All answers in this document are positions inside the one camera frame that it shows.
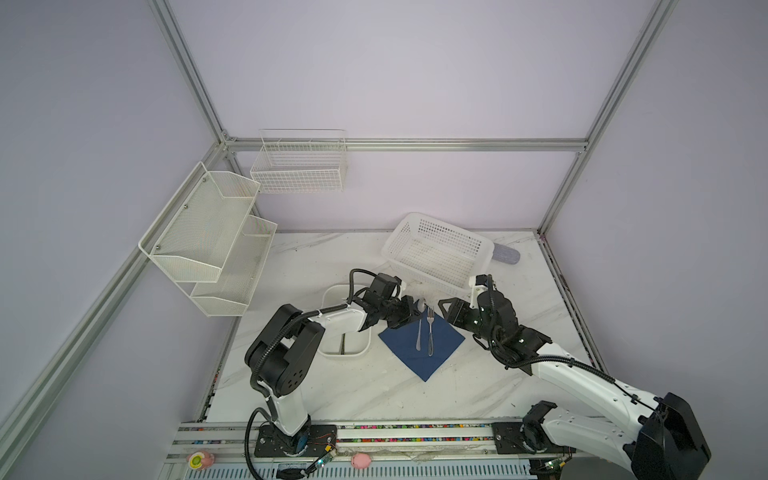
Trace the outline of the silver spoon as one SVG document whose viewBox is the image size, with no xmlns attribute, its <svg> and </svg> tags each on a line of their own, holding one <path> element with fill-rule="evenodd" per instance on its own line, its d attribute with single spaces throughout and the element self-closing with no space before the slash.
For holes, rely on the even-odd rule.
<svg viewBox="0 0 768 480">
<path fill-rule="evenodd" d="M 423 317 L 424 312 L 426 311 L 426 301 L 424 299 L 420 299 L 417 302 L 417 307 L 419 309 L 419 319 L 417 321 L 417 336 L 415 341 L 415 349 L 417 351 L 420 351 L 422 349 L 422 325 L 423 325 Z"/>
</svg>

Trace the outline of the blue paper napkin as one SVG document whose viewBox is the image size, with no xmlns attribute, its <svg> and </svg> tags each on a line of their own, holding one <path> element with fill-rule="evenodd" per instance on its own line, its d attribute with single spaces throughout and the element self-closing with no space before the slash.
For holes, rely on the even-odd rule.
<svg viewBox="0 0 768 480">
<path fill-rule="evenodd" d="M 422 349 L 415 349 L 417 322 L 399 329 L 386 328 L 379 333 L 380 340 L 409 370 L 423 382 L 427 382 L 437 370 L 454 354 L 464 342 L 465 337 L 451 324 L 434 313 L 434 355 L 428 355 L 427 312 L 422 325 Z"/>
</svg>

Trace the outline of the white rectangular plastic tray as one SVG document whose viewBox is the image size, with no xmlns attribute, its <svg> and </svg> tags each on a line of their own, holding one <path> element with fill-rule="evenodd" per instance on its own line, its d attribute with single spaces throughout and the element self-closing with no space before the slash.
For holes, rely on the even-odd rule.
<svg viewBox="0 0 768 480">
<path fill-rule="evenodd" d="M 371 331 L 361 331 L 366 318 L 365 311 L 358 305 L 352 304 L 346 310 L 339 310 L 321 318 L 325 328 L 318 352 L 333 360 L 352 360 L 362 357 L 371 345 Z M 346 353 L 339 355 L 342 334 L 346 334 Z"/>
</svg>

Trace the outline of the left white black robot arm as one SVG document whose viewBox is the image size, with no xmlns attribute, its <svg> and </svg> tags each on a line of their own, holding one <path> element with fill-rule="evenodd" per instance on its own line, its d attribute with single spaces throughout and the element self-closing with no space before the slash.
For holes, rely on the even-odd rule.
<svg viewBox="0 0 768 480">
<path fill-rule="evenodd" d="M 306 312 L 284 304 L 270 318 L 244 363 L 250 369 L 251 388 L 266 400 L 264 418 L 282 452 L 296 456 L 309 445 L 311 417 L 300 385 L 322 340 L 364 332 L 380 321 L 398 329 L 419 320 L 424 310 L 403 290 L 396 276 L 354 268 L 343 302 Z"/>
</svg>

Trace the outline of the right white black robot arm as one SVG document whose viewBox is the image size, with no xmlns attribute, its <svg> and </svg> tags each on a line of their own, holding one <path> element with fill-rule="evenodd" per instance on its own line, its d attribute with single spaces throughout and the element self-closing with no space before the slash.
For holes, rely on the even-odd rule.
<svg viewBox="0 0 768 480">
<path fill-rule="evenodd" d="M 507 369 L 569 393 L 601 414 L 594 419 L 542 400 L 523 417 L 523 447 L 532 453 L 568 447 L 607 460 L 637 479 L 697 479 L 712 452 L 690 404 L 658 396 L 578 360 L 544 333 L 521 324 L 491 275 L 471 279 L 471 295 L 439 301 L 449 324 Z"/>
</svg>

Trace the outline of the white perforated plastic basket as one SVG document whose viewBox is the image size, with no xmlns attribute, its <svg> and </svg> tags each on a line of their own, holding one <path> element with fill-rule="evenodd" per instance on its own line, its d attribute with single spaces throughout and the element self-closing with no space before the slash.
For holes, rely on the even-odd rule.
<svg viewBox="0 0 768 480">
<path fill-rule="evenodd" d="M 421 213 L 407 214 L 381 254 L 400 275 L 467 300 L 474 278 L 485 274 L 494 243 L 479 234 Z"/>
</svg>

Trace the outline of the grey oval pouch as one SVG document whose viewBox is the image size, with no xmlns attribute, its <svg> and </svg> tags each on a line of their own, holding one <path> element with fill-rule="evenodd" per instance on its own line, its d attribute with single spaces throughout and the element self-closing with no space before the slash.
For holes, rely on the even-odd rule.
<svg viewBox="0 0 768 480">
<path fill-rule="evenodd" d="M 492 259 L 508 265 L 516 265 L 521 259 L 520 252 L 510 246 L 495 243 Z"/>
</svg>

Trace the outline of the pink round toy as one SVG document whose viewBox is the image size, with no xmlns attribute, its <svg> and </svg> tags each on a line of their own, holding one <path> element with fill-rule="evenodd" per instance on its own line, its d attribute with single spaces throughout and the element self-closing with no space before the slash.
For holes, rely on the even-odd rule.
<svg viewBox="0 0 768 480">
<path fill-rule="evenodd" d="M 372 464 L 372 458 L 366 453 L 356 453 L 351 457 L 350 464 L 356 470 L 365 470 Z"/>
</svg>

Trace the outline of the white two-tier mesh shelf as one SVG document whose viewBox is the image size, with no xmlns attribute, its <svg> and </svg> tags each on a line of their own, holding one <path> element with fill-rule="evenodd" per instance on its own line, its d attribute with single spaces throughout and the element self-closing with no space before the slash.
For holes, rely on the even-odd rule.
<svg viewBox="0 0 768 480">
<path fill-rule="evenodd" d="M 260 184 L 200 164 L 138 249 L 208 317 L 249 309 L 277 224 L 254 214 Z"/>
</svg>

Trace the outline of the pink green toy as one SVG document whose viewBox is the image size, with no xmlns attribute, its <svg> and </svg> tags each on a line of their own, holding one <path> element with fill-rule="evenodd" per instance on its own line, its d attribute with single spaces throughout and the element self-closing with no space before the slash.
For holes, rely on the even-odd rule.
<svg viewBox="0 0 768 480">
<path fill-rule="evenodd" d="M 196 451 L 187 457 L 187 465 L 191 470 L 205 470 L 215 463 L 215 456 L 207 451 Z"/>
</svg>

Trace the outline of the aluminium frame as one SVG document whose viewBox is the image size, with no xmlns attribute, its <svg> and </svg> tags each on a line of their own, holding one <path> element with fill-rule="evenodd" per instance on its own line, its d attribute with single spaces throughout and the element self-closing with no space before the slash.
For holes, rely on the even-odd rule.
<svg viewBox="0 0 768 480">
<path fill-rule="evenodd" d="M 610 124 L 620 103 L 630 89 L 648 52 L 664 29 L 676 7 L 674 1 L 653 4 L 638 36 L 611 86 L 588 135 L 583 139 L 558 138 L 351 138 L 347 147 L 352 152 L 514 152 L 514 151 L 568 151 L 576 155 L 563 184 L 558 188 L 537 232 L 545 233 L 553 225 L 566 202 L 576 179 L 591 157 L 605 129 Z M 261 141 L 227 137 L 219 117 L 214 111 L 188 44 L 173 9 L 167 1 L 148 4 L 160 32 L 176 61 L 181 74 L 201 109 L 206 124 L 215 140 L 202 158 L 204 167 L 214 166 L 227 154 L 256 150 Z M 61 348 L 52 357 L 41 374 L 12 410 L 1 426 L 1 475 L 7 477 L 15 464 L 50 418 L 61 397 L 77 375 L 86 358 L 111 326 L 114 316 L 127 294 L 146 269 L 149 256 L 135 248 L 115 276 L 105 286 L 82 320 Z"/>
</svg>

